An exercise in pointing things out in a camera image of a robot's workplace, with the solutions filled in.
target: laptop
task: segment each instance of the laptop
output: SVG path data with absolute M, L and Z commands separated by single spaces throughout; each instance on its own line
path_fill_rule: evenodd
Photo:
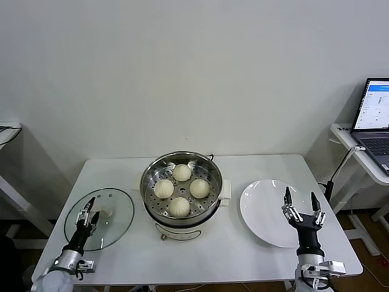
M 368 78 L 352 137 L 389 175 L 389 78 Z

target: laptop screen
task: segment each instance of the laptop screen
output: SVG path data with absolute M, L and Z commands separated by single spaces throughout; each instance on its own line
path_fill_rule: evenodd
M 360 103 L 354 129 L 389 128 L 389 81 L 370 81 Z

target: glass lid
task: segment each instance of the glass lid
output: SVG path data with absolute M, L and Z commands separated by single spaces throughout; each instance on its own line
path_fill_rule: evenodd
M 96 230 L 86 241 L 85 251 L 97 251 L 115 243 L 126 233 L 134 218 L 134 203 L 127 193 L 113 188 L 95 190 L 78 201 L 68 213 L 64 225 L 68 242 L 76 231 L 77 214 L 93 197 L 91 217 L 98 211 L 100 216 Z

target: laptop keyboard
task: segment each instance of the laptop keyboard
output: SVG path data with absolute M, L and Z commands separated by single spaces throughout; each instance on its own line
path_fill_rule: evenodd
M 389 155 L 389 138 L 363 138 L 361 141 L 374 155 Z

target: perforated steamer tray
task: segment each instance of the perforated steamer tray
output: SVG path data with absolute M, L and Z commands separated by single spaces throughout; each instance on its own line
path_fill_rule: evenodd
M 188 217 L 203 213 L 212 206 L 220 193 L 218 184 L 215 179 L 213 179 L 212 175 L 202 167 L 193 164 L 189 164 L 188 166 L 192 169 L 192 175 L 188 181 L 180 182 L 173 178 L 174 165 L 161 169 L 153 176 L 153 179 L 147 186 L 145 196 L 145 202 L 151 210 L 155 211 L 157 214 L 169 217 L 170 201 L 179 196 L 189 200 L 190 213 Z M 172 196 L 167 199 L 158 198 L 154 192 L 156 183 L 161 179 L 169 179 L 174 185 L 174 192 Z M 210 186 L 209 195 L 203 199 L 194 198 L 189 191 L 190 184 L 196 179 L 204 179 Z
M 186 164 L 192 174 L 188 181 L 179 182 L 173 178 L 173 169 L 178 164 Z M 161 179 L 169 179 L 174 185 L 172 196 L 160 199 L 154 193 L 155 185 Z M 210 186 L 210 193 L 203 199 L 194 198 L 190 191 L 190 184 L 196 179 L 204 179 Z M 169 220 L 169 224 L 177 221 L 186 221 L 193 224 L 211 214 L 218 205 L 219 194 L 222 189 L 222 177 L 219 169 L 209 158 L 194 152 L 177 151 L 157 158 L 148 166 L 140 181 L 140 193 L 152 216 Z M 189 200 L 190 213 L 185 218 L 174 218 L 169 214 L 171 200 L 182 196 Z

